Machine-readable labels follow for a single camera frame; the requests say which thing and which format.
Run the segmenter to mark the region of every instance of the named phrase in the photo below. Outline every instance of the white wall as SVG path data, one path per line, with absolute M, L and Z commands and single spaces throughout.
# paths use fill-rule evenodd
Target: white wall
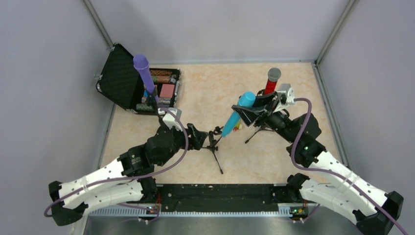
M 321 65 L 353 169 L 405 198 L 415 231 L 415 1 L 359 1 Z M 400 234 L 393 228 L 391 235 Z
M 316 59 L 347 0 L 92 0 L 111 39 L 151 63 Z
M 108 56 L 79 0 L 0 1 L 0 228 L 68 234 L 43 217 L 48 184 L 92 170 L 111 103 L 92 76 Z

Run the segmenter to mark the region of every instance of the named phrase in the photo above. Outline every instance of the table surface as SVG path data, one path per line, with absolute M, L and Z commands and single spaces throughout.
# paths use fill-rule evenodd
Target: table surface
M 177 108 L 182 110 L 181 121 L 193 123 L 200 131 L 223 126 L 232 113 L 231 106 L 246 91 L 254 94 L 264 89 L 267 72 L 277 67 L 282 76 L 277 87 L 290 83 L 295 97 L 306 97 L 313 104 L 322 134 L 317 138 L 339 161 L 317 81 L 310 63 L 255 63 L 255 64 L 202 64 L 162 65 L 152 68 L 180 68 L 181 87 Z M 287 109 L 294 119 L 307 111 L 307 104 L 298 102 Z M 158 129 L 156 116 L 135 115 L 116 107 L 101 166 L 143 144 Z M 283 184 L 289 175 L 301 172 L 289 158 L 286 147 L 290 144 L 277 133 L 262 131 L 248 144 L 244 141 L 254 133 L 254 127 L 243 126 L 218 143 L 216 156 L 224 174 L 207 149 L 188 151 L 180 164 L 154 178 L 160 184 Z M 163 167 L 173 164 L 183 153 L 179 151 Z M 315 173 L 302 172 L 317 181 L 326 182 Z

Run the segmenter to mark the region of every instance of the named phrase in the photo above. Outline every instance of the metal base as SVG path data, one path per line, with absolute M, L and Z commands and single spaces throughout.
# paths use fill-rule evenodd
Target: metal base
M 161 208 L 160 218 L 165 217 L 291 217 L 290 206 L 279 206 L 278 211 L 259 211 L 259 212 L 164 212 Z M 98 209 L 89 214 L 89 217 L 156 217 L 148 211 L 127 208 L 123 206 L 109 206 Z
M 277 217 L 162 217 L 146 225 L 137 220 L 116 226 L 126 217 L 91 216 L 84 235 L 354 235 L 357 228 L 347 219 L 326 208 L 304 224 Z

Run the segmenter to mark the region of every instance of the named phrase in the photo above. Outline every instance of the black suitcase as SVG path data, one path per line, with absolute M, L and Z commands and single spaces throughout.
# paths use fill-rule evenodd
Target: black suitcase
M 127 111 L 156 115 L 156 110 L 145 103 L 145 87 L 140 74 L 133 66 L 132 54 L 121 44 L 114 44 L 111 50 L 99 75 L 97 91 Z M 157 94 L 161 93 L 164 84 L 169 84 L 170 87 L 174 85 L 172 96 L 160 99 L 162 103 L 159 103 L 159 107 L 176 107 L 180 70 L 150 68 L 150 73 L 157 86 Z

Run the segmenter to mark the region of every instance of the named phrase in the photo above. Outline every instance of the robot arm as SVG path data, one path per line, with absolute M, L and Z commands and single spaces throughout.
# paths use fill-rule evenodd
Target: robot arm
M 180 118 L 179 109 L 170 108 L 173 114 Z M 88 213 L 109 205 L 122 202 L 152 202 L 155 198 L 155 182 L 152 178 L 141 180 L 128 177 L 146 175 L 154 172 L 154 165 L 163 166 L 181 148 L 185 147 L 183 130 L 173 116 L 159 111 L 164 115 L 160 120 L 161 126 L 155 136 L 150 137 L 145 144 L 130 148 L 108 165 L 67 183 L 58 181 L 49 184 L 49 194 L 53 201 L 81 188 L 78 193 L 54 205 L 52 217 L 57 225 L 67 225 L 82 218 Z M 193 124 L 188 123 L 188 150 L 200 150 L 207 132 L 198 131 Z M 87 187 L 88 184 L 105 180 L 107 182 Z
M 289 84 L 282 84 L 277 92 L 257 96 L 251 108 L 232 106 L 246 125 L 261 129 L 271 129 L 290 143 L 293 143 L 306 114 L 290 120 L 288 114 L 281 112 L 294 104 L 294 92 Z M 318 184 L 303 174 L 290 176 L 287 187 L 294 201 L 317 202 L 349 219 L 365 235 L 387 234 L 393 223 L 352 185 L 365 192 L 370 199 L 398 219 L 403 197 L 393 191 L 389 194 L 361 179 L 358 175 L 337 161 L 326 148 L 316 141 L 321 134 L 316 118 L 311 114 L 309 122 L 300 137 L 294 159 L 297 164 L 325 177 L 330 184 Z M 291 153 L 294 144 L 287 147 Z M 335 172 L 344 177 L 331 174 Z

